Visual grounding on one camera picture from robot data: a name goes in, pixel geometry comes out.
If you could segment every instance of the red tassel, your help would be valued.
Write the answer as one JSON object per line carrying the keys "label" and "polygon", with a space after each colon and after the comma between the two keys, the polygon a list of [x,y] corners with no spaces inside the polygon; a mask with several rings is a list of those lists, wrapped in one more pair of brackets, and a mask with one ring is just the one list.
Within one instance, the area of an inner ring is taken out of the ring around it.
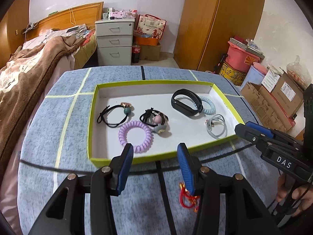
{"label": "red tassel", "polygon": [[[198,205],[198,199],[200,198],[200,196],[191,196],[183,183],[179,183],[179,186],[181,188],[180,196],[179,196],[180,204],[184,208],[193,208],[194,207],[195,208],[194,212],[197,213],[198,209],[199,209],[199,207],[197,206]],[[186,198],[187,201],[189,201],[190,205],[185,204],[184,198]]]}

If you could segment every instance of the drawer cabinet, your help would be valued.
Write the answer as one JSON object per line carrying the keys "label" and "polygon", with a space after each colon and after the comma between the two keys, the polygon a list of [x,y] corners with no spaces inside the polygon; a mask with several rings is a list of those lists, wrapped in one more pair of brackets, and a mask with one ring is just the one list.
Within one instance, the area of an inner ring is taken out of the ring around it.
{"label": "drawer cabinet", "polygon": [[130,65],[135,19],[96,21],[98,64]]}
{"label": "drawer cabinet", "polygon": [[130,65],[131,47],[98,48],[99,65]]}
{"label": "drawer cabinet", "polygon": [[96,27],[96,32],[97,36],[132,35],[133,28],[134,28],[133,22],[115,22],[99,24],[99,26]]}
{"label": "drawer cabinet", "polygon": [[132,35],[97,36],[98,48],[130,47],[133,42]]}

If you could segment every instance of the purple spiral hair tie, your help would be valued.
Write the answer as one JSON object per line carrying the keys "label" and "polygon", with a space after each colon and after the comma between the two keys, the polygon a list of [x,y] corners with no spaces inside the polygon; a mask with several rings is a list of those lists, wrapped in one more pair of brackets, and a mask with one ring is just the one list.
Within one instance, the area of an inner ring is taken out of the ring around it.
{"label": "purple spiral hair tie", "polygon": [[135,127],[142,128],[146,133],[146,138],[144,142],[141,145],[134,146],[135,153],[142,153],[150,146],[150,143],[153,139],[153,134],[151,133],[151,129],[141,121],[129,121],[123,124],[120,128],[120,131],[118,132],[118,139],[120,141],[120,144],[124,147],[127,143],[126,142],[127,132]]}

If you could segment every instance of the pink bead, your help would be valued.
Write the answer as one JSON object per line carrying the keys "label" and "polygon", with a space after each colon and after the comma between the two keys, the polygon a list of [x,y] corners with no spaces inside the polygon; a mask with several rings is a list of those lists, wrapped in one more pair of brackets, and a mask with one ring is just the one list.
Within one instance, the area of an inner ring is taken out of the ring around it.
{"label": "pink bead", "polygon": [[161,124],[162,123],[162,117],[160,115],[157,115],[157,116],[154,117],[153,121],[156,124]]}

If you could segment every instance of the tiled floor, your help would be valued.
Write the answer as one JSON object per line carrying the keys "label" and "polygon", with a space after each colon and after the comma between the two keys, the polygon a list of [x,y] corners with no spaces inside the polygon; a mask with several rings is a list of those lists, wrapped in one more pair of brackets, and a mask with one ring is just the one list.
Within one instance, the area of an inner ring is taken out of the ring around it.
{"label": "tiled floor", "polygon": [[179,68],[177,63],[175,62],[175,60],[173,58],[170,58],[170,57],[160,57],[160,60],[157,62],[156,61],[140,60],[139,63],[132,63],[131,65]]}

